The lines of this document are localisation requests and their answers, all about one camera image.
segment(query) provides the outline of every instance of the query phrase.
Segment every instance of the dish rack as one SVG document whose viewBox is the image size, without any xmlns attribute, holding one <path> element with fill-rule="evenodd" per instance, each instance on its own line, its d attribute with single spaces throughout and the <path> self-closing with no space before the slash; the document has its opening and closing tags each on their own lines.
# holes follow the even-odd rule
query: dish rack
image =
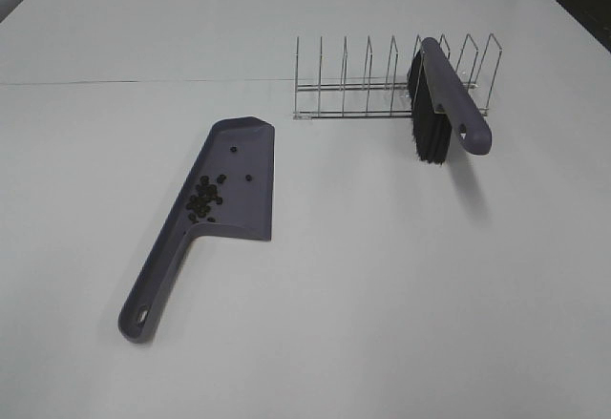
<svg viewBox="0 0 611 419">
<path fill-rule="evenodd" d="M 441 34 L 438 39 L 444 54 L 451 61 L 452 49 L 448 38 Z M 422 44 L 422 37 L 416 36 L 408 61 L 408 67 Z M 496 48 L 496 57 L 490 64 L 491 45 Z M 503 48 L 493 33 L 488 35 L 484 51 L 480 49 L 470 33 L 462 40 L 454 70 L 468 93 L 474 99 L 482 115 L 488 115 L 490 101 L 495 86 L 496 74 L 500 65 Z M 368 36 L 365 49 L 362 76 L 348 76 L 348 39 L 344 37 L 339 78 L 323 77 L 323 37 L 320 37 L 318 68 L 315 77 L 300 79 L 300 38 L 297 37 L 295 52 L 295 90 L 294 118 L 410 118 L 411 99 L 408 93 L 408 75 L 399 69 L 401 53 L 396 38 L 390 39 L 390 49 L 386 58 L 386 74 L 372 76 L 373 45 Z"/>
</svg>

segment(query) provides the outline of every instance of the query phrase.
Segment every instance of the black bristles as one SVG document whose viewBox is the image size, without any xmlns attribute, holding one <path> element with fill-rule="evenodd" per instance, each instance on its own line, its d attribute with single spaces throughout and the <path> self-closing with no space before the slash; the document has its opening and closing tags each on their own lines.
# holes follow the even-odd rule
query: black bristles
<svg viewBox="0 0 611 419">
<path fill-rule="evenodd" d="M 411 62 L 408 90 L 411 97 L 411 120 L 416 151 L 422 161 L 441 164 L 446 160 L 452 125 L 446 115 L 436 114 L 429 93 L 420 52 Z"/>
</svg>

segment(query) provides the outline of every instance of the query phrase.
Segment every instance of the white surface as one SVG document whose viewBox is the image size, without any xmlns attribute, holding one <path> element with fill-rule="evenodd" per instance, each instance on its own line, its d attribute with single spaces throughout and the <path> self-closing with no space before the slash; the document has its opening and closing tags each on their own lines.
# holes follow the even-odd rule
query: white surface
<svg viewBox="0 0 611 419">
<path fill-rule="evenodd" d="M 0 82 L 288 79 L 297 35 L 312 55 L 319 35 L 336 54 L 347 35 L 355 62 L 368 33 L 376 55 L 388 51 L 393 33 L 410 54 L 418 33 L 446 32 L 457 45 L 467 31 L 478 39 L 495 31 L 510 44 L 532 2 L 26 0 L 0 28 Z M 552 14 L 566 20 L 561 8 Z M 339 73 L 340 63 L 333 67 Z"/>
</svg>

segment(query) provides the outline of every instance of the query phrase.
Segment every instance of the hand brush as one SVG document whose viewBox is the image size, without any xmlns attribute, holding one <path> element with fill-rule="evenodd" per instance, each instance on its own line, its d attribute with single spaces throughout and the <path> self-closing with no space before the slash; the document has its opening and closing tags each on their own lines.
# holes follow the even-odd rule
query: hand brush
<svg viewBox="0 0 611 419">
<path fill-rule="evenodd" d="M 452 130 L 467 152 L 474 155 L 490 152 L 490 127 L 432 37 L 422 41 L 411 62 L 408 91 L 413 138 L 421 160 L 443 163 Z"/>
</svg>

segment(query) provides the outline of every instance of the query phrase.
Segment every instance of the white table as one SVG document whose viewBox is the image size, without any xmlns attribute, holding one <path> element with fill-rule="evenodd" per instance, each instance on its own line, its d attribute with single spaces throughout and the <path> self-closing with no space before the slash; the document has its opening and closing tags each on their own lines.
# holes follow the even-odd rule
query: white table
<svg viewBox="0 0 611 419">
<path fill-rule="evenodd" d="M 504 45 L 488 156 L 292 119 L 296 35 L 442 31 Z M 26 0 L 0 25 L 0 417 L 607 418 L 610 63 L 553 0 Z M 273 240 L 197 240 L 132 345 L 118 311 L 241 115 L 276 127 Z"/>
</svg>

